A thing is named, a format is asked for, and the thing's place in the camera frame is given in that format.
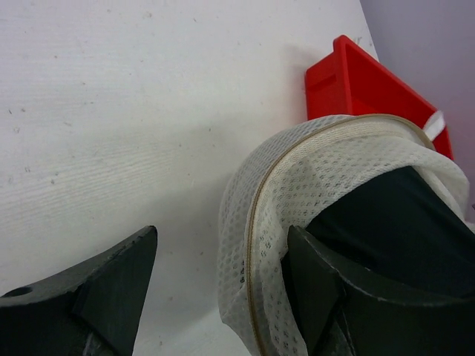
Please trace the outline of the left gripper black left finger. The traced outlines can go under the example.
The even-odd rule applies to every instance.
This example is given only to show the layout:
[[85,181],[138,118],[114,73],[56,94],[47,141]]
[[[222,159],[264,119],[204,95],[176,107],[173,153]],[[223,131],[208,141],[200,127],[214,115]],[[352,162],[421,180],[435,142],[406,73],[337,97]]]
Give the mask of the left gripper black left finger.
[[146,226],[1,296],[2,355],[132,355],[157,252]]

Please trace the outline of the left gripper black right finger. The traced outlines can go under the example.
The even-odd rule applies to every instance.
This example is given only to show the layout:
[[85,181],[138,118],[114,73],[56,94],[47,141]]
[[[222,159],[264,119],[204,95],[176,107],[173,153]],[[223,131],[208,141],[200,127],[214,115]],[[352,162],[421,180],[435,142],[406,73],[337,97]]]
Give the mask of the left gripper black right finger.
[[473,355],[474,299],[383,277],[290,226],[284,286],[309,355]]

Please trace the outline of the black bra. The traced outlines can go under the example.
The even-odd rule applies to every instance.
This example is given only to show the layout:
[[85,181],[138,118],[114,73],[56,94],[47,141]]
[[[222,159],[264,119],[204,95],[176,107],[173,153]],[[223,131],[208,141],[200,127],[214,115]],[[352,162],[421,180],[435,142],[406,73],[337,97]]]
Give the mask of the black bra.
[[474,233],[414,168],[360,185],[306,230],[384,277],[449,297],[474,295]]

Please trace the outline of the white mesh laundry bag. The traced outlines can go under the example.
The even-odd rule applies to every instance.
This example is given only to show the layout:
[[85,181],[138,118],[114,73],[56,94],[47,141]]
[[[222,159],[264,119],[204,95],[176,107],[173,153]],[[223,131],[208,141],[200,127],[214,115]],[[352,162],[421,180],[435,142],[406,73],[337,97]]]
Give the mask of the white mesh laundry bag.
[[277,133],[246,158],[220,206],[218,308],[252,355],[307,353],[282,276],[288,228],[308,224],[353,189],[404,166],[463,217],[464,172],[399,116],[325,116]]

